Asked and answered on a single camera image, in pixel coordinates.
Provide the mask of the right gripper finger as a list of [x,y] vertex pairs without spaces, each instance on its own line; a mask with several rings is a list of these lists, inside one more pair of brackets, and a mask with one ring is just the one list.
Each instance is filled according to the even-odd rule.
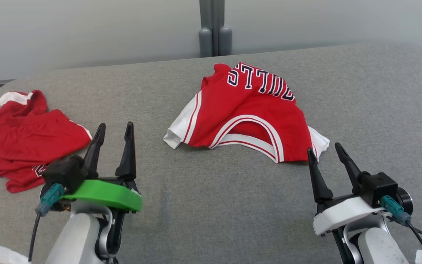
[[352,184],[352,194],[359,194],[360,184],[358,181],[358,175],[361,173],[361,171],[339,142],[335,143],[335,150],[338,154],[340,162],[345,166],[345,170],[347,171],[348,177]]
[[307,156],[314,201],[317,204],[323,204],[333,198],[333,192],[327,187],[326,182],[323,179],[318,168],[317,156],[314,154],[312,148],[308,148]]

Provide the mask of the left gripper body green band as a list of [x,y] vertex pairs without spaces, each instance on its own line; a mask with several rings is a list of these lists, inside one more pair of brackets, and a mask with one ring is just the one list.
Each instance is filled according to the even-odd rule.
[[65,193],[61,198],[61,211],[70,211],[74,202],[90,202],[124,212],[142,210],[142,196],[135,189],[100,179],[86,179],[75,192]]

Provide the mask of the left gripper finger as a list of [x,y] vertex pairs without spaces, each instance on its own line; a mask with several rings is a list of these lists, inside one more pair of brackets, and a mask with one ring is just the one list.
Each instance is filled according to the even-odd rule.
[[97,164],[99,160],[100,149],[104,143],[106,127],[107,126],[105,123],[101,123],[98,126],[96,134],[91,140],[87,152],[84,156],[82,174],[85,176],[85,179],[97,179],[99,177],[97,172]]
[[134,124],[127,123],[124,135],[125,145],[123,149],[122,159],[115,171],[115,176],[124,180],[136,179],[136,152],[134,140]]

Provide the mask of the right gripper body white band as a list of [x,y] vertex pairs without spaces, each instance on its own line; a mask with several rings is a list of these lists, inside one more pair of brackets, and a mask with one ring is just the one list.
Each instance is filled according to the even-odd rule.
[[371,207],[361,197],[346,199],[328,209],[325,209],[324,204],[318,204],[313,229],[317,236],[321,236],[328,231],[373,216],[373,213],[380,212],[382,209]]

